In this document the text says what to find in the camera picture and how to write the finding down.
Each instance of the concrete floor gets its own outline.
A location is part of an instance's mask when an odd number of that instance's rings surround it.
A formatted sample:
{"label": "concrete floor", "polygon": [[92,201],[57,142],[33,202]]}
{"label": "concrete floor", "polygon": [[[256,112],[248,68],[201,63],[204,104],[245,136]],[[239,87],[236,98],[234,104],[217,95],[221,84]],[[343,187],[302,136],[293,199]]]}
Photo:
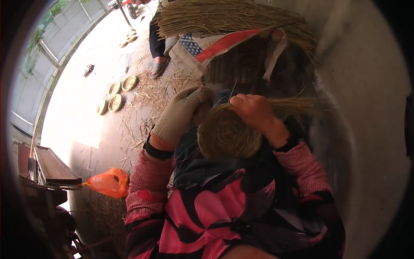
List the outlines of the concrete floor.
{"label": "concrete floor", "polygon": [[[153,13],[154,2],[149,4]],[[345,258],[366,258],[393,219],[409,176],[403,130],[410,84],[401,52],[380,12],[368,0],[276,4],[301,13],[319,40],[320,83],[315,90],[325,112],[313,122],[316,130],[311,134],[321,147],[315,152],[335,175],[335,198],[347,232]],[[143,12],[142,22],[140,17],[130,19],[140,36],[125,48],[118,47],[118,39],[128,32],[122,14],[117,10],[106,17],[81,44],[56,86],[42,145],[51,147],[77,172],[79,167],[102,173],[108,167],[122,166],[119,160],[124,151],[120,148],[126,143],[118,130],[120,117],[100,117],[95,109],[108,83],[125,76],[125,60],[132,64],[147,51],[151,13]],[[95,63],[95,69],[85,79],[82,74],[90,63]],[[127,75],[150,65],[149,57]],[[138,112],[146,114],[145,108]],[[321,136],[318,128],[328,134]],[[88,177],[89,172],[83,171],[83,180]],[[82,206],[71,210],[82,216]]]}

